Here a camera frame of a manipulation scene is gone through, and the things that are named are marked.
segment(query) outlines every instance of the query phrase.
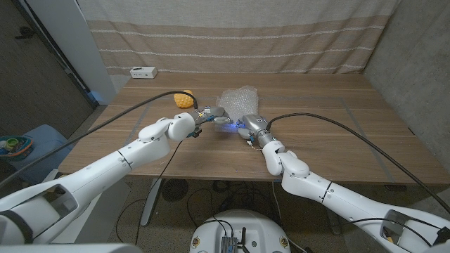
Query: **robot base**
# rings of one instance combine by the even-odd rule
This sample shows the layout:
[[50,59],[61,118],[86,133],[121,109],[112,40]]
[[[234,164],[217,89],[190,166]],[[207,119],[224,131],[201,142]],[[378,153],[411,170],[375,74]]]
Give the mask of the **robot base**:
[[230,238],[231,228],[227,223],[222,222],[228,235],[227,238],[223,238],[225,232],[219,222],[204,223],[195,230],[192,236],[190,253],[244,253],[244,249],[236,246],[236,242],[237,245],[240,245],[243,239],[243,228],[245,228],[244,246],[248,252],[290,252],[288,237],[283,229],[262,214],[250,210],[234,209],[215,216],[218,220],[227,221],[233,226],[233,238]]

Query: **striped curtain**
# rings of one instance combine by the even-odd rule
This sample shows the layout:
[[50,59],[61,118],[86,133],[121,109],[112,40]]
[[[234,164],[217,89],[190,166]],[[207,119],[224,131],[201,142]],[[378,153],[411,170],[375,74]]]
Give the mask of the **striped curtain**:
[[78,0],[109,74],[359,73],[399,0]]

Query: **white robotic arm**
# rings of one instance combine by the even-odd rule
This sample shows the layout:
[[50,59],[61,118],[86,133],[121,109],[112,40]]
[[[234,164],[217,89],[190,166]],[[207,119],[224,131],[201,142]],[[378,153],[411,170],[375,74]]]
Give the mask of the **white robotic arm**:
[[168,139],[197,136],[203,122],[230,123],[225,110],[206,107],[162,118],[139,132],[129,145],[60,179],[19,190],[0,199],[0,245],[51,242],[98,194],[131,170],[170,152]]
[[266,130],[266,120],[259,115],[246,115],[239,124],[244,126],[239,128],[243,138],[258,140],[269,172],[274,176],[283,174],[284,190],[315,200],[350,222],[366,219],[354,224],[390,252],[424,252],[436,241],[441,228],[450,228],[446,219],[370,200],[311,172],[295,153],[285,152],[284,145]]

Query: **bubble wrap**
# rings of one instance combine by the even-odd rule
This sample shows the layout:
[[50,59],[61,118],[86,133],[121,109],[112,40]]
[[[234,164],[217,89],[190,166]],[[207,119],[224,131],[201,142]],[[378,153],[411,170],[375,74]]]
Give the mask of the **bubble wrap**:
[[253,86],[244,86],[228,90],[217,99],[217,106],[222,106],[230,115],[234,124],[218,126],[217,131],[237,132],[236,122],[244,115],[258,114],[258,94]]

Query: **gray wall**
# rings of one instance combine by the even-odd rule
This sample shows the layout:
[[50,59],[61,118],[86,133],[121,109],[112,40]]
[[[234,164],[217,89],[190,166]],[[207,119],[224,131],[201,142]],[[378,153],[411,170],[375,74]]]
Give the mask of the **gray wall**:
[[450,2],[403,0],[364,75],[450,171]]
[[101,105],[117,91],[75,0],[27,0],[80,77]]

